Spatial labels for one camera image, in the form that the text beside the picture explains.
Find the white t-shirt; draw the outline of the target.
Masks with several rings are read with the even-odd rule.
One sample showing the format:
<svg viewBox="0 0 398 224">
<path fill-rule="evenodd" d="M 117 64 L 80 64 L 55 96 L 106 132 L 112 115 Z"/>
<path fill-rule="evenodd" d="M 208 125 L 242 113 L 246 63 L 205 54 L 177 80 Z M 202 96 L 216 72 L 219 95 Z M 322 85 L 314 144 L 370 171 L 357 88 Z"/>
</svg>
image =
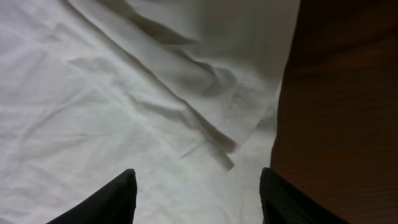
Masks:
<svg viewBox="0 0 398 224">
<path fill-rule="evenodd" d="M 1 222 L 125 171 L 135 223 L 261 223 L 299 1 L 1 1 Z"/>
</svg>

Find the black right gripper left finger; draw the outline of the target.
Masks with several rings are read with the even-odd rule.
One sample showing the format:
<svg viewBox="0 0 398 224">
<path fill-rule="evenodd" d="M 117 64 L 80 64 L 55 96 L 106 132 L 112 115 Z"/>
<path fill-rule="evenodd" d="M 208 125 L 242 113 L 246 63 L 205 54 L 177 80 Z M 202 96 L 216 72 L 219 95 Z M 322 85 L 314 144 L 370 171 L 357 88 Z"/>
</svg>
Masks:
<svg viewBox="0 0 398 224">
<path fill-rule="evenodd" d="M 136 173 L 127 169 L 49 224 L 132 224 L 136 197 Z"/>
</svg>

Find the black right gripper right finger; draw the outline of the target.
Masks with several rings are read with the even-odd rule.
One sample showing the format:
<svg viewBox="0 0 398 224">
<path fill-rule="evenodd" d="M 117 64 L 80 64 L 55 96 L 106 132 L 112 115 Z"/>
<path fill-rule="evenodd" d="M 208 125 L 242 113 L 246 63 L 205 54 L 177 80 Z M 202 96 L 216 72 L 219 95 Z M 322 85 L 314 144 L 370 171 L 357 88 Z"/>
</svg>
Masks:
<svg viewBox="0 0 398 224">
<path fill-rule="evenodd" d="M 259 194 L 264 224 L 348 224 L 269 167 L 262 169 Z"/>
</svg>

